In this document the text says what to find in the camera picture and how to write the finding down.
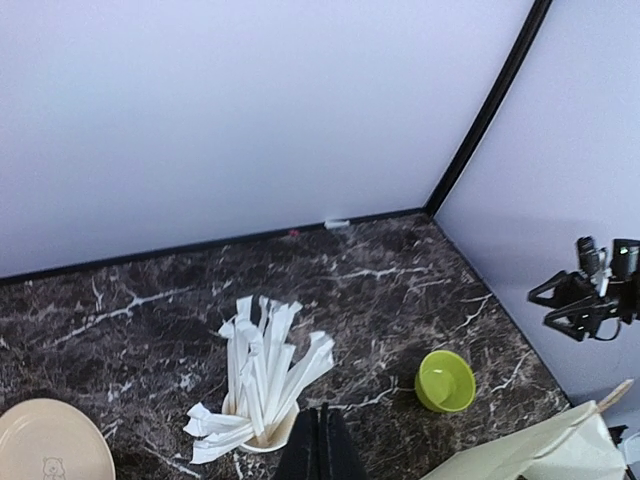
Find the black marble table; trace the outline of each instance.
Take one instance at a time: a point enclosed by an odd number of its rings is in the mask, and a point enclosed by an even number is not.
[[[33,397],[75,405],[103,432],[119,480],[270,478],[278,453],[190,465],[182,431],[193,404],[221,406],[216,332],[250,294],[304,305],[291,342],[334,336],[334,369],[300,403],[342,409],[372,479],[418,479],[568,407],[496,299],[414,215],[5,286],[0,413]],[[431,413],[412,392],[437,348],[476,372],[477,400],[463,413]]]

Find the white wall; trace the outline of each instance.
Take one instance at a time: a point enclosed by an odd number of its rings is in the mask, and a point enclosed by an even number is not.
[[[576,269],[580,236],[640,238],[639,207],[640,2],[554,2],[437,221],[577,402],[640,377],[640,322],[615,342],[576,343],[526,294]],[[636,385],[607,418],[637,430],[639,409]]]
[[[531,0],[0,7],[0,277],[417,207]]]

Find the black corner post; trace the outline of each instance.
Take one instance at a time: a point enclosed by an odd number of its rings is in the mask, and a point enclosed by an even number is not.
[[[520,30],[518,38],[513,44],[507,60],[504,62],[502,70],[500,70],[498,74],[498,78],[493,84],[493,87],[491,87],[489,95],[482,104],[482,108],[480,108],[476,119],[473,121],[460,147],[458,147],[458,151],[454,155],[453,160],[451,160],[447,171],[440,179],[440,182],[438,182],[438,185],[424,206],[425,213],[430,217],[435,216],[444,203],[469,163],[480,140],[482,140],[482,137],[489,128],[493,117],[495,117],[498,108],[500,108],[500,104],[513,83],[513,79],[518,74],[518,70],[520,70],[520,66],[527,56],[527,52],[529,52],[529,48],[531,48],[538,30],[540,30],[540,26],[551,6],[551,2],[552,0],[535,0],[533,3],[531,11],[522,26],[522,30]]]

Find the black trim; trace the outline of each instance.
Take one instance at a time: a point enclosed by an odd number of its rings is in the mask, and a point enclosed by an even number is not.
[[[404,217],[406,215],[424,214],[421,208],[412,208],[408,210],[399,210],[395,212],[381,213],[376,215],[366,215],[364,217],[350,218],[352,224],[373,222],[376,220],[386,220],[388,218]],[[177,255],[180,253],[199,252],[211,248],[221,247],[224,245],[232,245],[236,243],[255,242],[258,240],[266,240],[270,238],[282,237],[288,235],[291,230],[299,232],[308,232],[312,230],[320,230],[324,228],[323,223],[314,223],[303,225],[301,227],[283,228],[280,230],[272,230],[269,232],[255,233],[252,235],[243,235],[240,237],[223,238],[220,240],[211,240],[207,242],[192,243],[180,247],[163,248],[159,250],[151,250],[148,252],[134,253],[132,255],[123,255],[120,257],[106,258],[104,260],[96,260],[93,262],[79,263],[65,267],[51,268],[48,270],[40,270],[37,272],[23,273],[11,277],[0,278],[0,287],[23,283],[29,280],[40,280],[42,278],[53,277],[55,275],[63,275],[69,273],[79,273],[87,270],[95,270],[103,267],[111,267],[122,265],[124,263],[140,262],[143,260],[151,260],[153,258],[164,257],[166,255]]]
[[[438,182],[438,185],[424,206],[425,212],[430,217],[438,213],[438,210],[453,189],[460,175],[462,175],[471,156],[489,128],[493,117],[495,117],[498,108],[500,108],[504,97],[509,91],[509,87],[511,87],[513,83],[513,79],[518,74],[518,70],[520,70],[520,66],[527,56],[538,30],[540,30],[540,26],[551,6],[551,2],[552,0],[536,0],[531,7],[531,11],[522,26],[522,30],[520,30],[520,34],[513,44],[513,48],[511,48],[511,52],[509,52],[509,56],[504,62],[502,70],[500,70],[500,74],[493,84],[489,95],[482,104],[482,108],[480,108],[476,119],[473,121],[471,128],[460,144],[453,160],[451,160],[449,168],[447,168],[447,171],[440,179],[440,182]]]

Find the bear drawing on plate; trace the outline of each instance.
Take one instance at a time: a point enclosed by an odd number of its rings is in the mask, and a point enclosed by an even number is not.
[[[66,480],[61,458],[45,457],[43,462],[44,477],[42,480]]]

